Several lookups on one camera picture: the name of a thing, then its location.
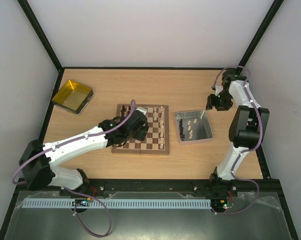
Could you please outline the pink metal tin tray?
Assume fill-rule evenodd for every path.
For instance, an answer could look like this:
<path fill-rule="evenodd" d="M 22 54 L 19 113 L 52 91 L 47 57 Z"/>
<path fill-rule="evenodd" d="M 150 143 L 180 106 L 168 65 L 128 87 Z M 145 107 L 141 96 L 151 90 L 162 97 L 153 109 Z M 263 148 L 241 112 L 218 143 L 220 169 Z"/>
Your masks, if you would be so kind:
<path fill-rule="evenodd" d="M 174 114 L 176 129 L 177 129 L 177 139 L 180 145 L 194 145 L 208 143 L 213 139 L 213 132 L 211 129 L 210 121 L 206 110 L 190 110 L 190 111 L 180 111 Z M 189 139 L 188 121 L 191 121 L 191 130 L 193 130 L 193 137 Z M 180 126 L 183 126 L 184 140 L 181 139 Z"/>

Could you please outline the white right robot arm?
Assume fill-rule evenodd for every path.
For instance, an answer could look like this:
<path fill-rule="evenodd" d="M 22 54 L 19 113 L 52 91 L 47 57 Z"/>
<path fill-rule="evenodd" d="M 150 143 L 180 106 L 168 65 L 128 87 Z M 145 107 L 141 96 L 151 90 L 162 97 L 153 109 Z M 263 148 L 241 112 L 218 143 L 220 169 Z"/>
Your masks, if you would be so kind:
<path fill-rule="evenodd" d="M 230 147 L 209 177 L 208 189 L 214 196 L 235 190 L 237 170 L 248 153 L 261 145 L 270 115 L 270 111 L 255 100 L 247 76 L 239 75 L 236 68 L 227 68 L 219 76 L 222 83 L 212 86 L 215 92 L 208 96 L 206 109 L 228 111 L 236 105 L 237 110 L 228 131 Z"/>

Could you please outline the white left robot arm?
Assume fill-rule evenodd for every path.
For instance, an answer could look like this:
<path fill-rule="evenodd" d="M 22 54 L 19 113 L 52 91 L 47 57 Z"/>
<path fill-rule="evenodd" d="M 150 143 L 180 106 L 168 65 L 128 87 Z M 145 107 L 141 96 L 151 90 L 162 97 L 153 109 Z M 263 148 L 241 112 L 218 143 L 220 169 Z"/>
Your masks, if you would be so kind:
<path fill-rule="evenodd" d="M 87 182 L 84 171 L 63 168 L 62 163 L 90 151 L 121 147 L 130 139 L 143 141 L 148 129 L 147 110 L 135 107 L 128 116 L 106 119 L 92 129 L 64 140 L 45 144 L 33 140 L 19 160 L 23 183 L 30 191 L 47 186 L 76 190 Z"/>

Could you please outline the wooden chess board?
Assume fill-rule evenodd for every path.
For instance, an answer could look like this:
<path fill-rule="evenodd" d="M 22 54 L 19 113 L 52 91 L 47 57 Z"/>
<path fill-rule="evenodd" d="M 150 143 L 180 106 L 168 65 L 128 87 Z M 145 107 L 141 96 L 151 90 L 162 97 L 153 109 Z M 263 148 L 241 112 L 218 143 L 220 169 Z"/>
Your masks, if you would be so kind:
<path fill-rule="evenodd" d="M 112 147 L 113 154 L 162 155 L 170 154 L 169 106 L 163 104 L 137 104 L 146 110 L 148 131 L 145 140 L 128 140 L 124 145 Z"/>

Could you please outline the yellow tin lid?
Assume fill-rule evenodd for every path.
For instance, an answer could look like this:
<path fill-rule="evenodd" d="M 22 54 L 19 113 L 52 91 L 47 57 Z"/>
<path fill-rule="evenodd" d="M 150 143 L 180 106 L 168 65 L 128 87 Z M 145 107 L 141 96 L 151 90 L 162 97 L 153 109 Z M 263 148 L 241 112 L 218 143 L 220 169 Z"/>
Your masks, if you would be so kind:
<path fill-rule="evenodd" d="M 80 115 L 93 97 L 91 87 L 68 80 L 53 96 L 52 102 L 61 109 Z"/>

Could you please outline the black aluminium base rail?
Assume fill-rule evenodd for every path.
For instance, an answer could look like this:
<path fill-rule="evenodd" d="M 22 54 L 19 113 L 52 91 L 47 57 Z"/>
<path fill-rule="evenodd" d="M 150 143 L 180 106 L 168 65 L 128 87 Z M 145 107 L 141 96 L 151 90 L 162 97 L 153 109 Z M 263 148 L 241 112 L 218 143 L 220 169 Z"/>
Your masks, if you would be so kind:
<path fill-rule="evenodd" d="M 219 179 L 188 179 L 188 180 L 141 180 L 141 179 L 97 179 L 91 178 L 88 183 L 74 191 L 82 194 L 95 194 L 106 197 L 117 192 L 168 193 L 175 192 L 182 195 L 190 194 L 194 197 L 226 198 L 230 194 L 251 192 L 259 189 L 262 194 L 276 193 L 282 197 L 284 192 L 278 179 L 256 179 L 255 183 L 240 180 Z"/>

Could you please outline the black enclosure frame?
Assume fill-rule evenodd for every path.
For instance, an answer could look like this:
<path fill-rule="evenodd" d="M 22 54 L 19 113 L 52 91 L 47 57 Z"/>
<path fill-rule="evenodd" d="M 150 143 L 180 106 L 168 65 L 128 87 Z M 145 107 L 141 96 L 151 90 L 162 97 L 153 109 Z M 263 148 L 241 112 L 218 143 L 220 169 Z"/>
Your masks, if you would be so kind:
<path fill-rule="evenodd" d="M 88 66 L 88 67 L 83 67 L 83 66 L 62 66 L 60 61 L 58 60 L 58 57 L 56 53 L 53 50 L 53 47 L 51 46 L 47 36 L 45 35 L 45 32 L 38 21 L 32 7 L 29 4 L 28 0 L 17 0 L 20 8 L 22 9 L 24 15 L 26 16 L 27 20 L 29 21 L 31 27 L 33 28 L 34 32 L 36 33 L 38 39 L 40 40 L 41 44 L 43 45 L 45 51 L 47 52 L 48 56 L 50 57 L 50 60 L 52 61 L 53 65 L 57 69 L 58 75 L 54 84 L 54 87 L 52 89 L 52 95 L 51 98 L 58 92 L 61 83 L 62 83 L 62 78 L 65 74 L 65 71 L 68 70 L 80 70 L 80 71 L 117 71 L 115 73 L 131 73 L 131 74 L 141 74 L 141 77 L 157 77 L 154 79 L 158 79 L 159 77 L 164 77 L 164 74 L 168 74 L 169 77 L 172 78 L 172 74 L 186 74 L 186 73 L 191 73 L 194 71 L 204 71 L 203 73 L 208 73 L 208 71 L 217 71 L 217 70 L 222 70 L 222 67 L 130 67 L 130 66 Z M 260 26 L 258 27 L 254 37 L 252 38 L 249 46 L 247 47 L 247 50 L 243 54 L 243 57 L 240 60 L 240 65 L 246 67 L 245 65 L 247 62 L 250 60 L 253 52 L 255 51 L 256 47 L 258 46 L 259 42 L 261 41 L 262 37 L 264 36 L 265 32 L 267 31 L 269 25 L 275 18 L 277 12 L 281 8 L 282 4 L 285 2 L 285 0 L 274 0 L 272 4 L 270 5 L 265 17 L 263 18 Z M 49 128 L 49 124 L 51 121 L 51 116 L 54 112 L 54 107 L 53 107 L 53 102 L 50 99 L 49 104 L 45 113 L 45 117 L 40 129 L 39 133 L 39 140 L 41 142 L 44 141 L 44 138 L 47 134 L 47 130 Z M 255 151 L 256 152 L 256 161 L 258 161 L 258 165 L 260 168 L 260 173 L 262 178 L 261 179 L 275 179 L 271 177 L 271 173 L 269 171 L 269 166 L 267 163 L 267 159 L 265 157 L 264 150 L 262 146 L 260 145 L 259 148 Z M 177 177 L 168 179 L 168 180 L 190 180 L 190 179 L 177 179 Z M 9 229 L 9 224 L 12 221 L 12 216 L 13 216 L 13 207 L 15 207 L 17 203 L 17 193 L 20 191 L 26 191 L 26 187 L 24 185 L 17 186 L 14 190 L 13 196 L 11 198 L 9 207 L 7 209 L 2 227 L 0 229 L 0 240 L 4 240 L 5 237 L 8 236 L 8 229 Z M 279 197 L 279 204 L 283 209 L 283 214 L 285 218 L 285 222 L 287 225 L 288 232 L 290 234 L 290 237 L 292 240 L 298 240 L 298 234 L 296 232 L 296 228 L 294 226 L 293 219 L 291 217 L 291 213 L 285 198 L 285 195 L 283 193 L 282 197 Z"/>

